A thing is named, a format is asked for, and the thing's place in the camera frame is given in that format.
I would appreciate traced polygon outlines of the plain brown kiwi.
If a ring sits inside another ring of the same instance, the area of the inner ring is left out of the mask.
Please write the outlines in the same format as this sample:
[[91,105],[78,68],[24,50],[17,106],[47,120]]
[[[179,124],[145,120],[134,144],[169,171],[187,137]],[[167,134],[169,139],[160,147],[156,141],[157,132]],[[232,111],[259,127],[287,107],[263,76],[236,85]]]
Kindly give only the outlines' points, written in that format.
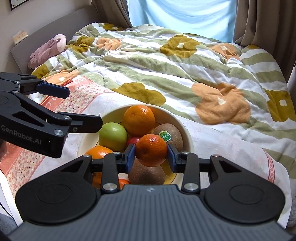
[[164,184],[166,175],[161,166],[147,167],[135,159],[128,178],[133,185],[161,185]]

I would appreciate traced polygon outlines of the green apple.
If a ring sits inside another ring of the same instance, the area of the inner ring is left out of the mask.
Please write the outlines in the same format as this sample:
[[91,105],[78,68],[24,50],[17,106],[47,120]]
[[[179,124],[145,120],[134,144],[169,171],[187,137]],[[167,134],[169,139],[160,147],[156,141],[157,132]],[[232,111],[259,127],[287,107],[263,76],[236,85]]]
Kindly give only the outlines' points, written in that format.
[[121,152],[125,149],[127,132],[119,123],[105,123],[98,134],[100,146],[109,148],[114,152]]

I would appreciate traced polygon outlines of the red cherry tomato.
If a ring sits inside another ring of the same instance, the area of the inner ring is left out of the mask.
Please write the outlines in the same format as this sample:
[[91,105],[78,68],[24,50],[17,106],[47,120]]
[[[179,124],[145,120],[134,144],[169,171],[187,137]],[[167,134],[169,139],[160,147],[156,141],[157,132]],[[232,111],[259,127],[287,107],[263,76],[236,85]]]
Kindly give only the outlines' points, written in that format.
[[126,147],[128,147],[129,144],[136,144],[140,140],[139,137],[132,137],[129,138],[128,141],[126,142]]

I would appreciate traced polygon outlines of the kiwi with green sticker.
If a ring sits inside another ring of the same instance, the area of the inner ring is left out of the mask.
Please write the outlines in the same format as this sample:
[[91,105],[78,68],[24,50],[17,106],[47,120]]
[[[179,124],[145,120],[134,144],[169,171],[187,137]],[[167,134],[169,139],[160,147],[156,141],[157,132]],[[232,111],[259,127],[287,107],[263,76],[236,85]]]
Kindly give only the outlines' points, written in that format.
[[167,144],[173,145],[179,152],[183,149],[183,139],[179,129],[170,124],[164,123],[157,126],[154,135],[160,136]]

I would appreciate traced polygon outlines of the small mandarin orange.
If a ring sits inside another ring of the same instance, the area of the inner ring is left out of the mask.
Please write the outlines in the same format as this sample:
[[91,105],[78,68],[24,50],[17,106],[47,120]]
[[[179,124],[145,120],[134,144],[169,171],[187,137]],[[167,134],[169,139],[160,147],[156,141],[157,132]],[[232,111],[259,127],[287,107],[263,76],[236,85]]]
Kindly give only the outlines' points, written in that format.
[[147,167],[161,165],[167,158],[166,142],[158,135],[147,134],[135,144],[135,157]]

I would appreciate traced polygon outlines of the grey bed headboard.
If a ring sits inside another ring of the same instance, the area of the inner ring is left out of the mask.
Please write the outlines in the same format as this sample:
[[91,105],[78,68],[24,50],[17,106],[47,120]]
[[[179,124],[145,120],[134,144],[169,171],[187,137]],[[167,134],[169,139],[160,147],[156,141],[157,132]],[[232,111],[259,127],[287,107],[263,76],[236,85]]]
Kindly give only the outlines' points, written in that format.
[[65,35],[66,40],[70,41],[77,31],[86,25],[98,22],[98,20],[99,15],[95,6],[86,6],[63,16],[30,34],[11,50],[11,54],[18,65],[20,72],[23,74],[32,73],[32,69],[28,68],[30,55],[41,47],[41,45],[45,44],[58,34]]

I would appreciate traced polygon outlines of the white pink floral cloth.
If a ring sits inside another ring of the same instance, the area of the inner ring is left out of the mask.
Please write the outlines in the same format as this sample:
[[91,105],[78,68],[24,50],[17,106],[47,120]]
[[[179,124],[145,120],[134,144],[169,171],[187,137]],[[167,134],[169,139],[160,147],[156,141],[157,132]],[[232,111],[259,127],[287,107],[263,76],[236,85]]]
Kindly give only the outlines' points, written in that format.
[[[138,101],[102,87],[84,77],[77,77],[68,85],[71,94],[67,99],[50,97],[44,103],[54,111],[105,115],[125,105]],[[228,134],[223,134],[206,125],[178,116],[187,128],[193,141],[193,151],[200,158],[220,154],[230,161],[248,169],[280,187],[286,198],[285,207],[278,220],[287,226],[292,207],[290,179],[286,168],[275,161],[260,145],[252,144]],[[17,190],[30,179],[37,178],[77,157],[84,134],[70,134],[62,156],[58,159],[45,157],[12,144],[7,144],[1,160],[1,202],[16,223],[22,223],[16,210],[14,198]]]

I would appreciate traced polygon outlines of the small label card on headboard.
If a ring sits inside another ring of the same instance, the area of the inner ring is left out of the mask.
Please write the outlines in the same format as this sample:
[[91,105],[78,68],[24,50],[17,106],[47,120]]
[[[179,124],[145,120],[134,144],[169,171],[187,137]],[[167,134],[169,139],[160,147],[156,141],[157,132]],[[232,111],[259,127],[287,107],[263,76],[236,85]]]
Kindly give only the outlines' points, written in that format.
[[24,40],[28,36],[26,31],[19,31],[13,36],[14,44],[17,45],[19,42]]

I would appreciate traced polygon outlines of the pink plush toy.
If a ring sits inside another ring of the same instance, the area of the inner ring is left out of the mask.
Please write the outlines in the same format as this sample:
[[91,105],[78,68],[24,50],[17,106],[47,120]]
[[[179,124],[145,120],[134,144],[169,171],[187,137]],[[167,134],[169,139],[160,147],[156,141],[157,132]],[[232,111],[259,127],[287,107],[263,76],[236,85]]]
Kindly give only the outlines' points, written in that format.
[[30,55],[28,68],[36,69],[39,65],[44,64],[49,58],[60,54],[65,50],[66,43],[65,35],[56,35]]

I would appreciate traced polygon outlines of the cream bowl with duck print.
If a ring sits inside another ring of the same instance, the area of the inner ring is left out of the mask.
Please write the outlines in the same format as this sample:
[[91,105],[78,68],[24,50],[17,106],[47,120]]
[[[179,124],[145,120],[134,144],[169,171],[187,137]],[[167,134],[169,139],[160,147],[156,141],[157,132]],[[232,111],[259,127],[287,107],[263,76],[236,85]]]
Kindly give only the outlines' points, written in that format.
[[[122,122],[125,112],[131,105],[118,108],[102,117],[102,131],[89,133],[82,139],[78,148],[78,155],[90,154],[95,158],[103,158],[111,151],[124,151],[128,144],[135,144],[141,136],[131,136]],[[154,126],[151,134],[160,135],[168,144],[173,145],[178,152],[193,152],[192,138],[187,128],[172,113],[157,106],[148,105],[154,116]],[[119,183],[138,185],[176,184],[181,186],[182,173],[173,173],[168,160],[157,167],[142,165],[137,159],[134,161],[130,173],[119,173]]]

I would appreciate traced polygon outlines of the framed houses picture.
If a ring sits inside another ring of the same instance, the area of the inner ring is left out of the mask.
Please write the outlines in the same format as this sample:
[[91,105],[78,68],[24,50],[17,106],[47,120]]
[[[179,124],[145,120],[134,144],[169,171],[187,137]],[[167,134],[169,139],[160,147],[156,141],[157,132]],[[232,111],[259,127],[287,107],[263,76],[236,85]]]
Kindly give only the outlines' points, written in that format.
[[14,10],[15,8],[19,7],[27,1],[28,0],[9,0],[11,10]]

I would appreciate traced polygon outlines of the floral striped quilt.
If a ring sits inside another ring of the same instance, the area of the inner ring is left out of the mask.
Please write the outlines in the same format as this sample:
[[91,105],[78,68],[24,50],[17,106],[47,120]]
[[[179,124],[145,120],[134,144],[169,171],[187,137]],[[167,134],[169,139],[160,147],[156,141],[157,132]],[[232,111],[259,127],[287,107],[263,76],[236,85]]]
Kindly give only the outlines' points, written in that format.
[[37,67],[47,80],[85,76],[103,87],[267,150],[295,178],[295,110],[273,56],[153,25],[92,23]]

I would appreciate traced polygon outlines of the brown left curtain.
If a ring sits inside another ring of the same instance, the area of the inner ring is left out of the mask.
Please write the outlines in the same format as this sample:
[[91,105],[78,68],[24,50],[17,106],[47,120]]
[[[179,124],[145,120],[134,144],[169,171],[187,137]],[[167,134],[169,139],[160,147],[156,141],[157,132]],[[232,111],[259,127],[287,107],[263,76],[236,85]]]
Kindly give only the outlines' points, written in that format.
[[132,28],[127,0],[92,0],[100,20],[122,28]]

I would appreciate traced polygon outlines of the brown curtain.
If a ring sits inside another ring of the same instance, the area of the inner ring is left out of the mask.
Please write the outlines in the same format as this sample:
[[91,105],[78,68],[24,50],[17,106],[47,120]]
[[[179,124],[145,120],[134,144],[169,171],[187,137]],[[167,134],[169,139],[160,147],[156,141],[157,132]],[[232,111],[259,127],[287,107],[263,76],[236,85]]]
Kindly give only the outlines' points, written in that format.
[[269,52],[288,81],[295,64],[295,1],[236,1],[233,42]]
[[100,20],[122,28],[132,28],[127,0],[92,0]]

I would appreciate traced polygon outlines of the light blue window sheet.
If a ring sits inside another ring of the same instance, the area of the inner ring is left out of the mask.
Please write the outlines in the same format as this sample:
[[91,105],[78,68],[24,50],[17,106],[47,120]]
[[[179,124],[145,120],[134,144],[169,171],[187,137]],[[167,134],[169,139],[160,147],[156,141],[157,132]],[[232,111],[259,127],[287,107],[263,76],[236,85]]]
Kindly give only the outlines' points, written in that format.
[[232,42],[236,1],[129,0],[131,24],[152,24],[222,42]]

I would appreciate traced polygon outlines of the brown right curtain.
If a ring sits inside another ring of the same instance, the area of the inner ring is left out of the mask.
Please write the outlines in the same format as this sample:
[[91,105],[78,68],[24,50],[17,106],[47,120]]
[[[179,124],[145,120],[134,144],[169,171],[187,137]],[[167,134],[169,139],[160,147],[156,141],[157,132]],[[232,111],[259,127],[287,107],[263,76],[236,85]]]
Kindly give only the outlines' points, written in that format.
[[295,1],[236,1],[233,42],[269,52],[288,81],[295,64]]

